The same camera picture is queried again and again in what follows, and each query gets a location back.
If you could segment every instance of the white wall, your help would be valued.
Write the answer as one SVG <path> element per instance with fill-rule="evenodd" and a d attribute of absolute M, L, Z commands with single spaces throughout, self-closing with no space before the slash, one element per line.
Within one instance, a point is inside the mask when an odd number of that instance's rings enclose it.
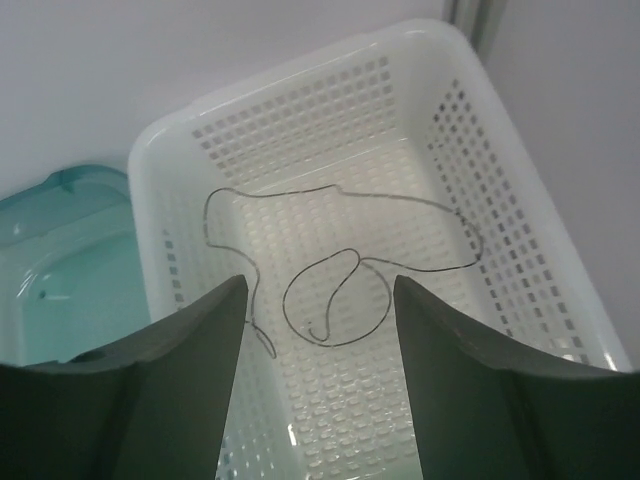
<path fill-rule="evenodd" d="M 640 2 L 507 0 L 487 68 L 640 368 Z"/>
<path fill-rule="evenodd" d="M 4 0 L 0 198 L 54 170 L 126 161 L 192 99 L 445 0 Z"/>

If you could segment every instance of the wire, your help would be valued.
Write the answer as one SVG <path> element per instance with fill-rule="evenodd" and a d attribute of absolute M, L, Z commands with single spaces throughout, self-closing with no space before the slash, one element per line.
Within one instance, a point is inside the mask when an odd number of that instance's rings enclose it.
<path fill-rule="evenodd" d="M 426 205 L 429 207 L 434 207 L 437 208 L 445 213 L 451 214 L 451 215 L 455 215 L 458 220 L 462 223 L 463 227 L 467 227 L 473 235 L 476 236 L 476 238 L 478 239 L 478 246 L 479 246 L 479 252 L 475 254 L 475 258 L 474 260 L 463 264 L 463 265 L 455 265 L 455 266 L 451 266 L 451 267 L 443 267 L 443 268 L 418 268 L 418 267 L 413 267 L 411 265 L 405 265 L 403 263 L 399 263 L 399 262 L 394 262 L 392 260 L 387 260 L 384 258 L 379 258 L 379 257 L 372 257 L 372 256 L 366 256 L 363 257 L 362 255 L 360 255 L 360 252 L 358 252 L 355 248 L 344 248 L 342 250 L 339 250 L 335 253 L 332 253 L 331 255 L 322 258 L 321 260 L 318 260 L 317 262 L 314 262 L 308 266 L 306 266 L 305 268 L 303 268 L 302 270 L 300 270 L 289 282 L 289 284 L 287 285 L 287 288 L 284 291 L 284 294 L 282 296 L 282 313 L 284 315 L 284 319 L 287 322 L 287 325 L 289 326 L 289 328 L 300 338 L 302 338 L 303 340 L 305 340 L 306 342 L 309 342 L 313 345 L 317 345 L 319 347 L 325 347 L 325 348 L 333 348 L 333 347 L 341 347 L 344 345 L 350 345 L 352 343 L 358 342 L 366 337 L 368 337 L 369 335 L 373 334 L 379 327 L 380 325 L 382 325 L 382 323 L 386 320 L 386 318 L 389 315 L 389 311 L 391 310 L 391 304 L 392 304 L 392 299 L 393 299 L 393 294 L 392 294 L 392 290 L 391 290 L 391 285 L 389 285 L 389 282 L 384 278 L 384 275 L 377 269 L 375 268 L 372 263 L 382 263 L 382 264 L 386 264 L 386 265 L 393 265 L 395 267 L 399 267 L 399 268 L 403 268 L 405 270 L 409 270 L 411 272 L 418 272 L 418 273 L 443 273 L 443 272 L 451 272 L 451 271 L 455 271 L 455 270 L 462 270 L 465 268 L 469 268 L 472 267 L 474 265 L 476 265 L 477 263 L 480 262 L 480 260 L 482 259 L 482 256 L 484 254 L 484 239 L 482 237 L 482 235 L 480 235 L 480 231 L 478 230 L 478 228 L 473 225 L 466 217 L 464 217 L 460 211 L 457 210 L 453 210 L 449 207 L 447 207 L 446 205 L 443 205 L 441 203 L 438 202 L 434 202 L 432 200 L 426 200 L 424 198 L 419 198 L 419 197 L 411 197 L 408 195 L 393 195 L 393 194 L 386 194 L 386 193 L 360 193 L 360 192 L 349 192 L 344 190 L 340 185 L 338 184 L 330 184 L 330 185 L 324 185 L 322 187 L 316 187 L 316 188 L 310 188 L 307 190 L 292 190 L 292 191 L 287 191 L 287 192 L 279 192 L 279 193 L 269 193 L 269 194 L 250 194 L 250 193 L 245 193 L 245 192 L 241 192 L 240 190 L 236 190 L 235 188 L 231 188 L 231 187 L 223 187 L 223 188 L 218 188 L 217 190 L 214 190 L 213 192 L 211 192 L 209 194 L 209 196 L 207 197 L 205 203 L 204 203 L 204 209 L 203 209 L 203 230 L 204 230 L 204 238 L 205 238 L 205 243 L 207 244 L 208 247 L 210 248 L 215 248 L 215 249 L 220 249 L 220 250 L 227 250 L 230 252 L 234 252 L 235 254 L 241 256 L 242 258 L 244 258 L 255 270 L 256 272 L 256 283 L 253 287 L 253 290 L 251 292 L 251 301 L 250 301 L 250 305 L 249 305 L 249 316 L 251 320 L 246 321 L 246 323 L 250 324 L 251 327 L 254 329 L 254 331 L 256 332 L 256 336 L 258 337 L 258 340 L 260 340 L 260 342 L 264 345 L 265 349 L 267 350 L 267 353 L 269 354 L 269 356 L 273 359 L 277 358 L 278 353 L 275 347 L 275 344 L 273 342 L 273 340 L 271 340 L 271 338 L 269 337 L 269 335 L 261 328 L 258 326 L 257 324 L 257 320 L 256 320 L 256 297 L 258 294 L 258 287 L 260 285 L 260 281 L 262 279 L 262 275 L 260 273 L 260 268 L 258 267 L 258 264 L 256 263 L 255 260 L 253 260 L 249 255 L 247 255 L 246 253 L 244 253 L 243 251 L 234 248 L 234 247 L 230 247 L 228 245 L 218 245 L 215 244 L 211 241 L 210 237 L 209 237 L 209 227 L 208 227 L 208 218 L 209 218 L 209 209 L 210 209 L 210 205 L 211 205 L 211 201 L 213 199 L 213 197 L 220 193 L 220 192 L 230 192 L 233 193 L 239 197 L 244 197 L 244 198 L 250 198 L 250 199 L 265 199 L 265 198 L 278 198 L 278 197 L 287 197 L 287 196 L 294 196 L 294 195 L 303 195 L 303 194 L 308 194 L 308 193 L 315 193 L 315 192 L 320 192 L 323 190 L 329 190 L 329 189 L 335 189 L 339 195 L 345 196 L 345 197 L 353 197 L 353 198 L 382 198 L 382 199 L 388 199 L 388 200 L 395 200 L 395 201 L 403 201 L 403 202 L 412 202 L 412 203 L 418 203 L 418 204 L 422 204 L 422 205 Z M 312 328 L 308 329 L 309 332 L 309 337 L 303 335 L 292 323 L 291 323 L 291 319 L 289 318 L 289 314 L 287 312 L 287 297 L 289 295 L 289 292 L 291 290 L 291 287 L 293 286 L 293 284 L 307 271 L 311 270 L 314 267 L 317 267 L 318 265 L 321 265 L 324 262 L 327 262 L 329 260 L 331 260 L 334 257 L 337 257 L 338 255 L 341 255 L 343 253 L 353 253 L 356 256 L 356 265 L 355 267 L 353 267 L 349 273 L 344 277 L 344 279 L 338 284 L 338 286 L 333 290 L 331 296 L 329 297 L 329 301 L 327 302 L 327 307 L 325 309 L 325 313 L 324 313 L 324 333 L 323 334 L 317 334 L 316 332 L 313 331 Z M 372 271 L 376 277 L 380 280 L 380 282 L 383 284 L 383 286 L 385 287 L 386 293 L 387 293 L 387 298 L 388 298 L 388 302 L 387 302 L 387 306 L 385 308 L 385 312 L 382 315 L 382 317 L 378 320 L 378 322 L 376 323 L 376 325 L 369 330 L 368 332 L 366 332 L 363 335 L 360 335 L 357 338 L 348 340 L 348 341 L 344 341 L 344 342 L 330 342 L 329 340 L 331 339 L 331 307 L 333 305 L 333 301 L 336 297 L 336 295 L 340 292 L 340 290 L 344 287 L 344 285 L 353 277 L 353 275 L 357 272 L 357 270 L 360 267 L 364 267 L 369 269 L 370 271 Z"/>

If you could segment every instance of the teal plastic container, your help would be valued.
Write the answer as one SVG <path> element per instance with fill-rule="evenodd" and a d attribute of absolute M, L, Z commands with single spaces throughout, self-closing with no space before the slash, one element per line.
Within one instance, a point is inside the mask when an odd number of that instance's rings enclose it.
<path fill-rule="evenodd" d="M 150 323 L 127 177 L 76 167 L 0 201 L 0 361 L 67 361 Z"/>

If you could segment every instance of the plastic tray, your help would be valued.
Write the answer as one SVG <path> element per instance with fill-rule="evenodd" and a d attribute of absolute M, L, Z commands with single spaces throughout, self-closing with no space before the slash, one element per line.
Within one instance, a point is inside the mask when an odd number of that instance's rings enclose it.
<path fill-rule="evenodd" d="M 153 319 L 232 274 L 250 286 L 261 274 L 247 318 L 277 358 L 248 326 L 220 479 L 420 478 L 392 306 L 374 329 L 386 285 L 411 272 L 358 268 L 333 299 L 327 340 L 328 300 L 356 254 L 304 269 L 342 249 L 445 270 L 412 277 L 524 343 L 629 368 L 482 66 L 443 23 L 351 38 L 205 96 L 142 134 L 130 177 Z M 445 209 L 321 188 L 332 184 Z M 220 188 L 319 190 L 222 190 L 205 213 Z"/>

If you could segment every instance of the basket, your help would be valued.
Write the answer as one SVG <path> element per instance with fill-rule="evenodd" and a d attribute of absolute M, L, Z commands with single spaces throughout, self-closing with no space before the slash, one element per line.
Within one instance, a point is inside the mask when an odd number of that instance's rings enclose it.
<path fill-rule="evenodd" d="M 420 478 L 390 300 L 400 273 L 521 342 L 629 369 L 446 24 L 357 36 L 205 96 L 141 135 L 130 181 L 154 320 L 231 275 L 260 278 L 220 479 Z"/>

